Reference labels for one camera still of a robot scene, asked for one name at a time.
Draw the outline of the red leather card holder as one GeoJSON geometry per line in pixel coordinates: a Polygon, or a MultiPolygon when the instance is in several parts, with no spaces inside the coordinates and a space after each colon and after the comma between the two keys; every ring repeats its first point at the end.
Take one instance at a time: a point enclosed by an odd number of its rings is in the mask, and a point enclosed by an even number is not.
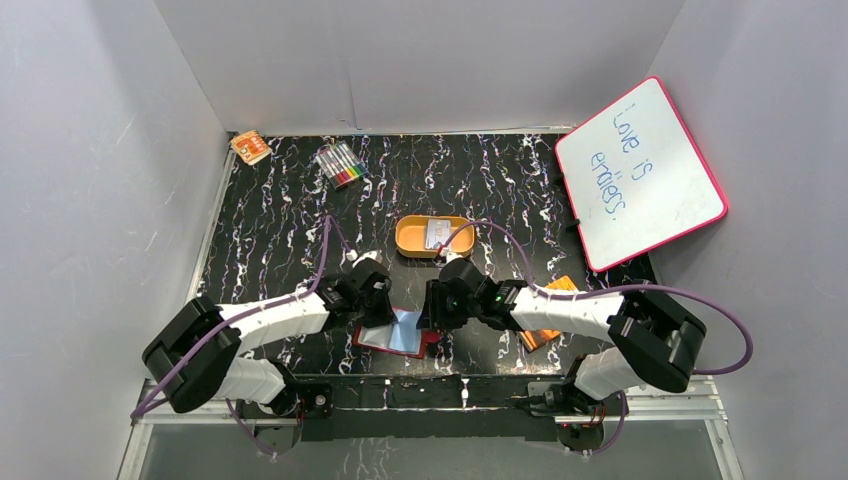
{"type": "Polygon", "coordinates": [[[439,331],[418,328],[421,311],[395,309],[394,313],[395,320],[388,325],[373,328],[359,325],[352,344],[393,355],[421,359],[425,357],[426,348],[429,345],[441,340],[442,334],[439,331]]]}

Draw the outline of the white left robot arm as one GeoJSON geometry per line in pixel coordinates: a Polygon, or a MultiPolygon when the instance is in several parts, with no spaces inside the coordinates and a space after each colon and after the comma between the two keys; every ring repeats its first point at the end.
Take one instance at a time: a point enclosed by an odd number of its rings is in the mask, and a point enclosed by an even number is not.
{"type": "Polygon", "coordinates": [[[250,401],[286,416],[307,394],[278,362],[249,359],[265,344],[343,328],[355,321],[389,323],[389,271],[373,258],[323,276],[312,289],[266,301],[217,305],[206,296],[189,301],[148,344],[142,362],[177,413],[212,399],[250,401]]]}

